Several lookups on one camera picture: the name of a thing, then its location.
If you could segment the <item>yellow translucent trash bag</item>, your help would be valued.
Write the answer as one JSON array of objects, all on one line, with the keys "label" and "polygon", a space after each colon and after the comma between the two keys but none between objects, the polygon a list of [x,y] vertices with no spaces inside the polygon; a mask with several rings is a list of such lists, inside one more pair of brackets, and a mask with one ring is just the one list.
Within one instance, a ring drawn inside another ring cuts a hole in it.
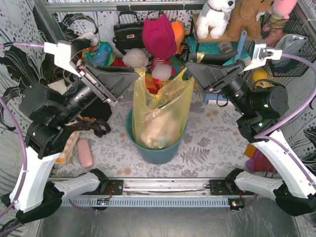
[{"label": "yellow translucent trash bag", "polygon": [[151,94],[145,84],[145,72],[137,70],[139,78],[134,83],[132,135],[134,141],[141,147],[147,148],[140,139],[145,122],[152,116],[162,112],[172,111],[181,123],[180,135],[182,136],[191,104],[195,79],[190,77],[183,80],[187,72],[185,68],[171,82],[161,88],[157,94]]}]

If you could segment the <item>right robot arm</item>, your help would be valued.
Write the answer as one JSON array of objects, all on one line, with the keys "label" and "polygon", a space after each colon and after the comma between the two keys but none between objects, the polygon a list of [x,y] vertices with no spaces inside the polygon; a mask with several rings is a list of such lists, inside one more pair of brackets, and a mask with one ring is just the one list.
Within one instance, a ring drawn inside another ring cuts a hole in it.
[{"label": "right robot arm", "polygon": [[222,185],[211,184],[214,195],[258,194],[269,198],[285,213],[301,216],[316,209],[316,177],[298,158],[280,127],[297,115],[286,116],[288,94],[285,87],[273,83],[268,88],[252,89],[241,76],[242,61],[226,66],[202,61],[186,63],[200,88],[220,91],[241,114],[237,120],[240,134],[262,152],[281,176],[278,180],[259,177],[236,168]]}]

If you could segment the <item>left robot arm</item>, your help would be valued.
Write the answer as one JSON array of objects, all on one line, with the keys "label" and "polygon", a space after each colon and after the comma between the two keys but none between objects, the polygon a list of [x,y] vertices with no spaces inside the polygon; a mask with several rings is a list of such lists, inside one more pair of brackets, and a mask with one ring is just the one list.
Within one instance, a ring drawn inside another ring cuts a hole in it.
[{"label": "left robot arm", "polygon": [[96,99],[116,101],[139,74],[131,67],[104,67],[87,59],[75,73],[76,81],[63,94],[41,83],[24,90],[19,109],[32,121],[22,138],[25,162],[14,190],[1,198],[16,209],[21,224],[52,215],[65,200],[108,190],[108,177],[99,169],[63,182],[48,178],[72,134],[69,123]]}]

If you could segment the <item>teal plastic trash bin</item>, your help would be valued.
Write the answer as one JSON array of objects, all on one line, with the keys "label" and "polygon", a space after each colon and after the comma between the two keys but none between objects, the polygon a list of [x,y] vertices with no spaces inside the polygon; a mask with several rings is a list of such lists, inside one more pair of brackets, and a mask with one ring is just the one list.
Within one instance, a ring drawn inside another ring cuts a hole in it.
[{"label": "teal plastic trash bin", "polygon": [[129,140],[132,142],[132,144],[134,145],[134,147],[138,151],[142,160],[144,160],[150,164],[155,164],[155,165],[161,165],[161,164],[171,162],[175,158],[175,156],[177,155],[178,150],[180,148],[180,144],[181,144],[184,136],[186,135],[187,125],[185,126],[185,129],[184,129],[182,136],[179,138],[179,140],[174,145],[172,145],[171,147],[165,148],[165,149],[161,149],[161,150],[151,150],[151,149],[147,149],[147,148],[143,148],[143,147],[139,146],[134,141],[134,138],[132,135],[132,114],[133,114],[133,109],[130,109],[130,111],[128,112],[128,114],[126,116],[126,120],[125,120],[125,130],[126,130],[126,133],[127,133]]}]

